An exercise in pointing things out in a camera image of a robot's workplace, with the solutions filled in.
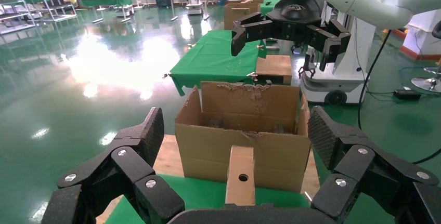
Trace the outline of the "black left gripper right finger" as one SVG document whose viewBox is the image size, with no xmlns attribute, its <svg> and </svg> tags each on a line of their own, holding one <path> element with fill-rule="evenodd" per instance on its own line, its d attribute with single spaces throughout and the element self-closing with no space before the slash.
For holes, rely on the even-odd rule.
<svg viewBox="0 0 441 224">
<path fill-rule="evenodd" d="M 314 210 L 343 223 L 366 194 L 396 223 L 440 223 L 439 179 L 430 171 L 382 150 L 320 106 L 310 112 L 308 137 L 330 171 L 312 200 Z"/>
</svg>

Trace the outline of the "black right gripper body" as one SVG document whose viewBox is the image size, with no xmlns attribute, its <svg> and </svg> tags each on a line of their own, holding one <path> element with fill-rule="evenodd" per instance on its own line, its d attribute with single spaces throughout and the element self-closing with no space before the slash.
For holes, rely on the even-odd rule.
<svg viewBox="0 0 441 224">
<path fill-rule="evenodd" d="M 280 0 L 267 13 L 267 37 L 294 42 L 318 42 L 331 37 L 321 28 L 325 0 Z"/>
</svg>

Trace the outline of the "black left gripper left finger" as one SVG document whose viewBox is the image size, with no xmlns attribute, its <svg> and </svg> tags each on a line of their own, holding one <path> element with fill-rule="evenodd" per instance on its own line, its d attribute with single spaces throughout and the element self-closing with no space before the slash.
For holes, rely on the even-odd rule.
<svg viewBox="0 0 441 224">
<path fill-rule="evenodd" d="M 153 168 L 163 138 L 163 112 L 153 107 L 141 124 L 121 129 L 103 152 L 58 179 L 42 223 L 95 223 L 120 195 L 143 222 L 168 223 L 185 203 Z"/>
</svg>

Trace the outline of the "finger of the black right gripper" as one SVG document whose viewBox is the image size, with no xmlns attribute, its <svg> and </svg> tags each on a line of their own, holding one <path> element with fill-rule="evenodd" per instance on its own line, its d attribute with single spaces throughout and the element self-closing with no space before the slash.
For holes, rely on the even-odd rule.
<svg viewBox="0 0 441 224">
<path fill-rule="evenodd" d="M 233 21 L 231 55 L 237 56 L 248 42 L 272 37 L 273 27 L 273 21 L 266 20 L 260 12 Z"/>
<path fill-rule="evenodd" d="M 350 32 L 337 20 L 317 27 L 307 26 L 307 44 L 321 52 L 319 70 L 324 72 L 328 63 L 335 63 L 338 55 L 346 52 L 351 38 Z"/>
</svg>

